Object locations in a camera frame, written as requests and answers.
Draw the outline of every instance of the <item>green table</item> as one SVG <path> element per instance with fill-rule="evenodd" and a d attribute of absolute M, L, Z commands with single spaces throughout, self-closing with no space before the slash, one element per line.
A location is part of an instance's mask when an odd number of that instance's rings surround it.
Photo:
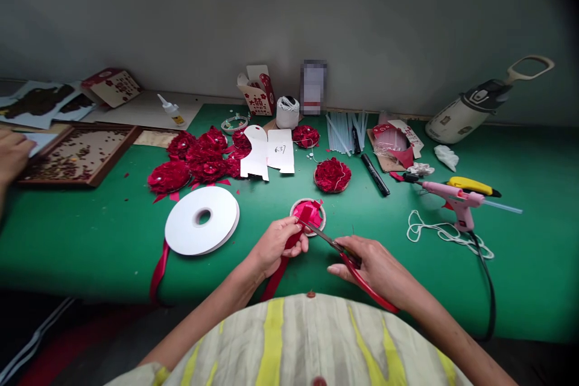
<path fill-rule="evenodd" d="M 245 110 L 206 104 L 189 131 L 198 136 L 218 126 L 230 109 Z M 261 125 L 268 120 L 255 119 Z M 222 185 L 239 201 L 237 230 L 209 255 L 189 258 L 171 252 L 161 298 L 167 303 L 202 300 L 272 220 L 288 215 L 300 198 L 321 198 L 328 235 L 349 235 L 354 225 L 357 234 L 380 240 L 467 331 L 482 334 L 489 294 L 478 258 L 465 247 L 443 242 L 431 230 L 424 230 L 417 244 L 406 237 L 413 209 L 426 223 L 454 221 L 454 213 L 440 208 L 440 197 L 421 196 L 416 185 L 396 183 L 386 174 L 382 176 L 391 195 L 382 197 L 359 158 L 326 152 L 323 117 L 304 122 L 321 134 L 320 147 L 314 150 L 317 160 L 336 156 L 352 169 L 346 191 L 320 192 L 312 182 L 315 163 L 303 149 L 294 152 L 294 176 L 270 168 L 268 183 L 231 180 L 231 186 Z M 423 123 L 410 125 L 425 143 L 420 161 L 436 168 L 430 179 L 446 181 L 452 173 L 435 158 Z M 579 318 L 579 221 L 573 211 L 579 197 L 578 138 L 573 129 L 485 126 L 453 146 L 460 156 L 456 175 L 489 184 L 503 194 L 497 201 L 524 209 L 522 215 L 490 206 L 473 211 L 477 234 L 496 255 L 489 270 L 496 290 L 497 336 L 564 342 L 574 335 Z M 368 140 L 366 152 L 371 154 Z M 147 302 L 165 220 L 174 206 L 168 197 L 153 204 L 147 175 L 166 160 L 162 148 L 133 145 L 97 189 L 15 188 L 0 235 L 0 285 L 93 300 Z M 372 160 L 378 166 L 374 156 Z M 372 303 L 357 287 L 326 272 L 338 258 L 325 242 L 313 238 L 310 246 L 307 255 L 290 262 L 277 295 L 313 290 Z"/>

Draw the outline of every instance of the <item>white glue bottle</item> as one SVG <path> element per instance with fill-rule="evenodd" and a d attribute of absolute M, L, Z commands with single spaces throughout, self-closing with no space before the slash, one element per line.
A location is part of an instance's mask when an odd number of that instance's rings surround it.
<path fill-rule="evenodd" d="M 181 117 L 181 114 L 179 114 L 179 106 L 176 104 L 171 104 L 168 103 L 167 101 L 165 101 L 165 99 L 157 94 L 157 96 L 159 97 L 159 99 L 161 100 L 161 102 L 163 103 L 163 108 L 165 109 L 165 113 L 167 113 L 167 115 L 169 115 L 171 117 L 171 119 L 173 121 L 175 121 L 175 123 L 177 125 L 183 125 L 185 123 L 185 121 L 183 120 L 183 118 Z"/>

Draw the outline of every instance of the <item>scissors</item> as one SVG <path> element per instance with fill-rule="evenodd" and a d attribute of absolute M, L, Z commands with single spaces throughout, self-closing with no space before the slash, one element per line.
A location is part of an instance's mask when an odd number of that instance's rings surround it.
<path fill-rule="evenodd" d="M 385 300 L 376 291 L 374 291 L 370 287 L 370 285 L 368 285 L 368 283 L 362 278 L 362 276 L 360 276 L 360 274 L 358 273 L 358 270 L 362 265 L 360 258 L 355 256 L 352 252 L 349 252 L 343 246 L 339 245 L 332 238 L 328 237 L 326 234 L 324 234 L 321 230 L 317 229 L 315 226 L 312 226 L 309 223 L 305 223 L 303 220 L 300 220 L 299 218 L 298 220 L 305 226 L 309 227 L 317 235 L 326 240 L 330 246 L 332 246 L 335 250 L 338 251 L 340 257 L 342 258 L 342 261 L 344 261 L 344 264 L 346 265 L 346 267 L 348 268 L 348 270 L 350 271 L 350 273 L 352 274 L 358 285 L 372 298 L 372 300 L 374 300 L 381 307 L 383 307 L 387 311 L 392 312 L 393 314 L 397 314 L 400 311 L 400 309 L 395 307 L 392 303 L 390 303 L 388 300 Z"/>

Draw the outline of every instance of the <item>scissor blade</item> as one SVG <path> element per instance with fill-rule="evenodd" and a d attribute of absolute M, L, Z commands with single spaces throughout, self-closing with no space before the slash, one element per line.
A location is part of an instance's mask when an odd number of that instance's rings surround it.
<path fill-rule="evenodd" d="M 315 226 L 310 225 L 309 223 L 305 223 L 303 220 L 301 220 L 300 218 L 298 218 L 298 220 L 303 223 L 305 226 L 309 227 L 312 231 L 314 231 L 317 235 L 319 235 L 320 237 L 322 237 L 324 240 L 326 240 L 328 243 L 332 244 L 332 239 L 330 237 L 328 237 L 326 234 L 324 234 L 321 230 L 317 229 Z"/>

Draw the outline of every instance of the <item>pink glue gun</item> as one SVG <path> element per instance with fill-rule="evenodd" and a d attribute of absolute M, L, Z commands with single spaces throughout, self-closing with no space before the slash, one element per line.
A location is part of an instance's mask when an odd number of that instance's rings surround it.
<path fill-rule="evenodd" d="M 476 192 L 465 193 L 458 187 L 430 181 L 417 181 L 416 184 L 422 185 L 424 190 L 443 197 L 446 200 L 443 208 L 453 210 L 457 214 L 457 222 L 454 226 L 459 231 L 468 232 L 475 228 L 470 207 L 480 207 L 485 202 L 483 195 Z"/>

